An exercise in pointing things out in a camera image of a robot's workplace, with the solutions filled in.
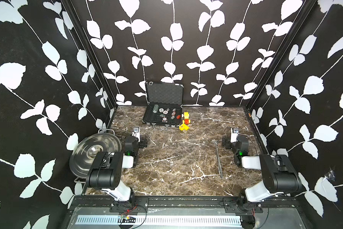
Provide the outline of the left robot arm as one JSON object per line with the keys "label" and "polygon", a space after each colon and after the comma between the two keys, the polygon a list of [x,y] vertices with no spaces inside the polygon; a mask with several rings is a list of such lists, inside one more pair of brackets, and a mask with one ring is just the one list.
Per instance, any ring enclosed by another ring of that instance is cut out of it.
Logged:
{"label": "left robot arm", "polygon": [[147,146],[146,138],[130,135],[121,141],[115,137],[95,156],[86,176],[86,185],[106,192],[115,201],[131,202],[134,193],[132,188],[121,181],[122,170],[135,168],[140,149]]}

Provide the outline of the long metal spoon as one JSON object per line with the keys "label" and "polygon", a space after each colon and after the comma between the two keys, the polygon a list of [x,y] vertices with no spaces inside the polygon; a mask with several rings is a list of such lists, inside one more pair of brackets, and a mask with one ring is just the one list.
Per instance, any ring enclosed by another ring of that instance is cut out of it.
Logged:
{"label": "long metal spoon", "polygon": [[215,153],[216,153],[216,159],[217,159],[217,166],[218,166],[219,176],[220,176],[221,179],[223,179],[223,171],[222,171],[221,160],[220,160],[220,157],[219,157],[218,146],[217,146],[218,142],[216,140],[212,140],[212,143],[214,144],[214,147],[215,147]]}

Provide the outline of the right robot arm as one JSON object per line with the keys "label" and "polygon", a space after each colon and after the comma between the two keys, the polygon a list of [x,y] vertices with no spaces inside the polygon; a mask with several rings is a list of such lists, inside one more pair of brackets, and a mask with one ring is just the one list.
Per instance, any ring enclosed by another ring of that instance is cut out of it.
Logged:
{"label": "right robot arm", "polygon": [[301,190],[297,171],[286,155],[248,155],[247,137],[232,133],[222,138],[222,146],[233,152],[234,163],[244,169],[260,170],[262,180],[242,190],[239,200],[243,203],[259,203],[278,195],[288,195]]}

